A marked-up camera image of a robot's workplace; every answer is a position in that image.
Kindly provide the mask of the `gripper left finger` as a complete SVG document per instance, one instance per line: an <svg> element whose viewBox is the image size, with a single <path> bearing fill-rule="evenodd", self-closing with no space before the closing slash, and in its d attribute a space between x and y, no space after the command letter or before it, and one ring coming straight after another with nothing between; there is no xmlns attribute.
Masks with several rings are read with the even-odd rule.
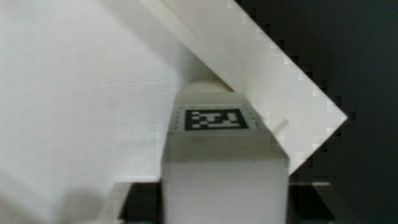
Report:
<svg viewBox="0 0 398 224"><path fill-rule="evenodd" d="M97 224L161 224L158 182L117 183L96 219Z"/></svg>

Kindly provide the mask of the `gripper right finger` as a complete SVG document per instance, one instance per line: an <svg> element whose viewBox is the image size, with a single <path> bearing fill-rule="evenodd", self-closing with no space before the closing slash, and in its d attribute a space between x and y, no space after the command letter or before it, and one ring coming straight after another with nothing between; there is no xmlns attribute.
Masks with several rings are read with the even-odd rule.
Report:
<svg viewBox="0 0 398 224"><path fill-rule="evenodd" d="M328 182L289 184L286 224L362 224Z"/></svg>

